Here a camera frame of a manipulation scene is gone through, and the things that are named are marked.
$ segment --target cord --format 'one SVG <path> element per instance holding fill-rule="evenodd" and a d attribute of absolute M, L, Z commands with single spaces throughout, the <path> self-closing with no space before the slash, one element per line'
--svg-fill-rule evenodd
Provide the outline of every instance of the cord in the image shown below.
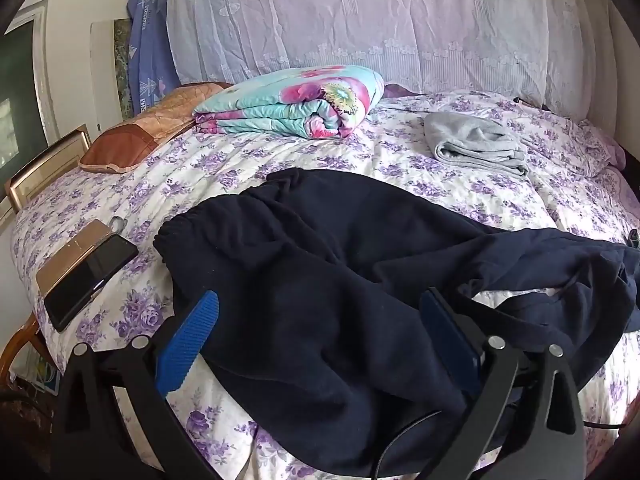
<path fill-rule="evenodd" d="M 517 403 L 512 402 L 511 404 L 507 404 L 506 408 L 517 410 L 518 405 Z M 596 430 L 621 430 L 622 428 L 626 428 L 626 424 L 601 424 L 599 422 L 590 422 L 588 420 L 584 420 L 582 423 L 585 428 L 594 428 Z"/>
<path fill-rule="evenodd" d="M 416 420 L 414 420 L 408 426 L 405 426 L 404 428 L 402 428 L 402 430 L 400 430 L 400 432 L 393 438 L 393 440 L 386 445 L 385 450 L 380 454 L 380 458 L 378 459 L 378 462 L 376 463 L 376 468 L 373 470 L 373 475 L 371 475 L 371 480 L 378 480 L 378 475 L 380 474 L 380 466 L 382 466 L 382 460 L 385 457 L 386 452 L 389 451 L 391 446 L 393 446 L 393 444 L 395 444 L 396 441 L 401 436 L 403 436 L 407 431 L 412 430 L 413 428 L 415 428 L 418 424 L 421 424 L 425 420 L 428 420 L 432 416 L 437 415 L 439 413 L 440 413 L 440 410 L 438 410 L 437 412 L 428 413 L 425 416 L 417 418 Z"/>
<path fill-rule="evenodd" d="M 626 424 L 600 424 L 599 422 L 589 422 L 584 420 L 585 428 L 595 428 L 596 430 L 621 430 L 626 428 Z"/>
<path fill-rule="evenodd" d="M 12 391 L 0 392 L 0 403 L 2 403 L 2 402 L 15 402 L 16 400 L 18 400 L 19 402 L 27 403 L 32 408 L 35 408 L 36 410 L 38 410 L 40 412 L 40 414 L 42 416 L 44 416 L 49 422 L 51 422 L 51 416 L 49 415 L 49 413 L 46 413 L 38 405 L 38 403 L 35 400 L 31 399 L 31 397 L 27 396 L 26 394 L 23 394 L 23 393 L 20 393 L 20 392 L 12 392 Z"/>

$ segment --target gray towel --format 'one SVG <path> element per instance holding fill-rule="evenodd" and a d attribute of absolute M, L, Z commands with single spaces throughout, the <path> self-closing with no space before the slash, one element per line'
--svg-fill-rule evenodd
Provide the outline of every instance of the gray towel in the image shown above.
<path fill-rule="evenodd" d="M 452 112 L 433 112 L 424 120 L 424 134 L 435 158 L 465 168 L 500 171 L 525 177 L 525 152 L 504 126 Z"/>

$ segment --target bed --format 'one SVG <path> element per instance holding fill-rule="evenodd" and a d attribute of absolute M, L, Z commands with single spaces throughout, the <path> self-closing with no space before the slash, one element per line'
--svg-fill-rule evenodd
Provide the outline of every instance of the bed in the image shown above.
<path fill-rule="evenodd" d="M 518 180 L 483 170 L 452 169 L 434 160 L 422 130 L 427 112 L 456 111 L 491 118 L 516 133 L 528 151 L 529 177 Z M 345 139 L 208 136 L 184 133 L 133 172 L 73 170 L 55 181 L 18 216 L 12 257 L 51 354 L 60 369 L 73 346 L 95 350 L 152 334 L 172 314 L 168 271 L 152 246 L 162 223 L 201 200 L 260 184 L 293 166 L 352 171 L 402 187 L 427 200 L 508 230 L 557 227 L 587 237 L 624 242 L 640 227 L 640 204 L 618 168 L 620 148 L 584 121 L 489 92 L 457 91 L 383 99 Z M 94 218 L 126 218 L 124 236 L 140 256 L 118 273 L 63 332 L 47 319 L 35 282 L 46 259 Z M 499 304 L 509 292 L 483 294 Z M 621 422 L 640 392 L 640 335 L 625 335 L 606 365 L 580 393 L 586 420 Z M 158 465 L 122 392 L 123 418 L 141 458 Z M 199 357 L 180 390 L 168 396 L 180 423 L 223 478 L 336 478 L 300 463 L 224 391 Z M 615 440 L 614 431 L 586 430 L 589 468 Z M 487 454 L 483 461 L 491 460 Z"/>
<path fill-rule="evenodd" d="M 420 95 L 383 99 L 346 139 L 212 136 L 190 130 L 130 173 L 74 170 L 57 180 L 18 216 L 12 258 L 61 370 L 78 342 L 95 350 L 120 348 L 139 334 L 152 334 L 171 316 L 171 279 L 152 246 L 164 221 L 208 197 L 256 186 L 284 168 L 365 174 L 508 230 L 556 227 L 624 242 L 640 226 L 640 204 L 620 173 L 623 150 L 610 138 L 617 81 L 608 0 L 167 3 L 171 53 L 182 83 L 239 82 L 281 68 L 354 63 L 402 86 L 402 94 Z M 309 23 L 308 15 L 318 19 Z M 142 88 L 148 79 L 130 83 Z M 514 97 L 534 106 L 516 104 Z M 541 110 L 542 105 L 554 113 Z M 435 110 L 488 118 L 513 130 L 526 147 L 529 176 L 517 180 L 434 160 L 422 126 Z M 35 274 L 92 219 L 107 222 L 114 215 L 127 219 L 123 235 L 139 247 L 140 256 L 57 333 Z M 476 299 L 495 306 L 510 294 Z M 584 418 L 620 423 L 634 412 L 639 392 L 640 335 L 626 334 L 581 391 Z M 116 394 L 140 457 L 158 466 L 126 394 Z M 226 393 L 201 357 L 168 402 L 225 480 L 338 478 L 282 449 Z M 615 431 L 586 430 L 588 471 L 601 463 L 616 436 Z M 495 455 L 487 453 L 481 463 Z"/>

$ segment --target lace headboard cover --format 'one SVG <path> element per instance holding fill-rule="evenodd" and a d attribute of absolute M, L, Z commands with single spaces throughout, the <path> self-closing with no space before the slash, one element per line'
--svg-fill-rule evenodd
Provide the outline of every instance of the lace headboard cover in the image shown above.
<path fill-rule="evenodd" d="M 360 64 L 413 92 L 519 96 L 613 132 L 608 0 L 168 0 L 182 82 Z"/>

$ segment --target folded blanket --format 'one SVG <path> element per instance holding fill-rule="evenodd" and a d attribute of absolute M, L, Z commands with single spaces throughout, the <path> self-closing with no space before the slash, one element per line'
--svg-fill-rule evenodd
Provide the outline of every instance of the folded blanket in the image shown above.
<path fill-rule="evenodd" d="M 424 120 L 424 133 L 433 155 L 441 162 L 520 177 L 529 171 L 521 144 L 510 130 L 493 121 L 434 112 Z"/>
<path fill-rule="evenodd" d="M 266 132 L 305 139 L 348 136 L 384 92 L 362 66 L 288 68 L 231 86 L 196 107 L 196 131 Z"/>

